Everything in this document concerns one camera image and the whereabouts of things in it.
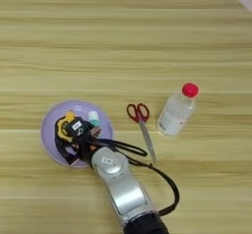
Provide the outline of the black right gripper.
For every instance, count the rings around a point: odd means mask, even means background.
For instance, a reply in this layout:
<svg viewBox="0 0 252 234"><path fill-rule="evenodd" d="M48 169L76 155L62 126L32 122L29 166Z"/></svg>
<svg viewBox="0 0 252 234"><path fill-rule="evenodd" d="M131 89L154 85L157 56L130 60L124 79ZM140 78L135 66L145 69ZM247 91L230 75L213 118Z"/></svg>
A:
<svg viewBox="0 0 252 234"><path fill-rule="evenodd" d="M90 161L98 150L97 138L100 134L101 126L95 126L91 128L90 131L86 131L82 134L74 133L72 136L72 144L56 137L56 148L69 165L73 165L78 160L78 157L82 161ZM71 146L76 154L67 151L67 148Z"/></svg>

